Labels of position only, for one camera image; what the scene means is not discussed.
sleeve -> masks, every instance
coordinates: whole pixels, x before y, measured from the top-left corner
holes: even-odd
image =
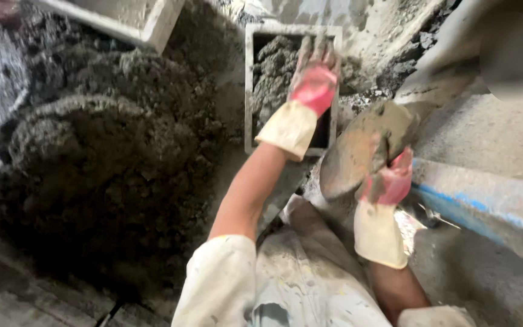
[[[407,309],[401,312],[398,327],[476,327],[466,309],[452,306]]]
[[[219,236],[201,245],[187,277],[173,327],[245,326],[255,298],[256,246],[242,235]]]

trowel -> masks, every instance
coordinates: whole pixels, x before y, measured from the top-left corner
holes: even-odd
[[[361,112],[326,152],[320,167],[320,191],[326,200],[356,191],[364,177],[388,162],[373,160],[374,134],[386,138],[388,161],[395,159],[413,140],[419,115],[394,101],[379,102]]]

hand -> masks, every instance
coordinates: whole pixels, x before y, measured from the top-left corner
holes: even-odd
[[[305,36],[288,100],[300,101],[320,117],[331,106],[339,75],[340,57],[332,41],[323,34],[318,35],[312,49],[312,38]]]
[[[413,175],[413,151],[405,150],[390,163],[375,174],[367,175],[360,190],[361,201],[371,204],[397,205],[407,196],[411,189]]]

concrete ledge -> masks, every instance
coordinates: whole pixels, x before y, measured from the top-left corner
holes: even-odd
[[[523,257],[523,180],[418,158],[411,191],[425,207]]]
[[[280,24],[248,24],[245,26],[245,124],[244,124],[244,144],[245,152],[253,153],[255,150],[253,141],[253,64],[254,43],[258,35],[290,35],[302,37],[304,35],[325,34],[334,38],[334,49],[338,52],[342,46],[342,27],[340,26],[313,26],[313,25],[280,25]],[[330,128],[328,134],[328,147],[336,142],[337,119],[338,119],[338,89],[332,106],[330,108]],[[306,156],[320,157],[327,148],[309,148]]]
[[[88,6],[85,8],[66,0],[36,0],[34,2],[44,9],[81,21],[122,41],[139,47],[151,48],[161,53],[169,41],[185,0],[156,0],[142,28],[125,25],[106,14],[109,8],[115,5],[110,2],[106,5],[106,11],[89,10]]]

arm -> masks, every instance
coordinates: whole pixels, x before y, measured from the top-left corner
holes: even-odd
[[[379,139],[375,136],[373,144],[381,144]],[[406,148],[390,167],[367,176],[364,188],[357,192],[360,206],[354,217],[356,252],[370,261],[375,297],[393,326],[404,310],[431,306],[407,265],[403,237],[394,219],[397,204],[411,188],[412,161],[413,152]]]
[[[318,36],[312,49],[311,38],[305,37],[299,53],[288,102],[272,115],[256,137],[260,146],[231,183],[209,240],[230,234],[256,240],[263,204],[286,160],[302,160],[314,135],[316,121],[332,103],[340,70],[332,42]]]
[[[255,242],[263,203],[286,164],[286,152],[262,143],[243,164],[222,200],[209,239],[221,235],[245,235]]]
[[[325,51],[324,42],[316,41],[314,51],[307,51],[309,38],[304,40],[289,100],[256,137],[258,149],[232,181],[208,241],[187,264],[172,326],[246,325],[244,312],[255,298],[256,227],[263,204],[286,160],[304,157],[336,90],[338,74],[328,64],[331,46]]]
[[[394,269],[370,262],[368,268],[377,302],[393,326],[397,325],[403,310],[431,307],[425,291],[409,266]]]

